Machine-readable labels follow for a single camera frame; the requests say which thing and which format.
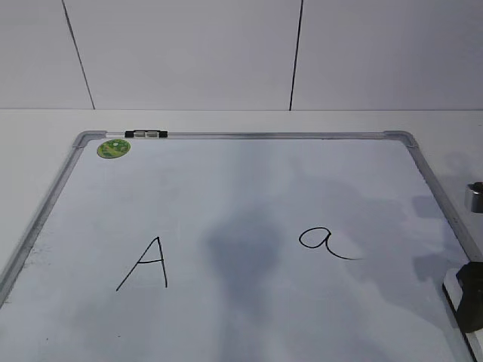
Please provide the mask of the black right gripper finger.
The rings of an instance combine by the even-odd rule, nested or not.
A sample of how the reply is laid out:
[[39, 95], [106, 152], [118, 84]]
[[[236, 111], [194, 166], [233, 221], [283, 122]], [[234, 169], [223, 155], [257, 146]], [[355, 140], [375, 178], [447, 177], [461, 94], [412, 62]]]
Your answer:
[[482, 328], [482, 262], [469, 262], [456, 274], [462, 290], [456, 319], [464, 333]]

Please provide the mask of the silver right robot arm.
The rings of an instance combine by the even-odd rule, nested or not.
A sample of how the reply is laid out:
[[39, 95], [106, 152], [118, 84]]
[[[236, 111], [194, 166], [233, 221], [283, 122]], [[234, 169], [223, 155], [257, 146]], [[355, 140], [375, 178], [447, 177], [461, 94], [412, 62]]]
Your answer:
[[[467, 185], [465, 205], [473, 213], [482, 213], [482, 182]], [[468, 262], [456, 277], [462, 290], [457, 323], [464, 333], [473, 333], [482, 328], [482, 262]]]

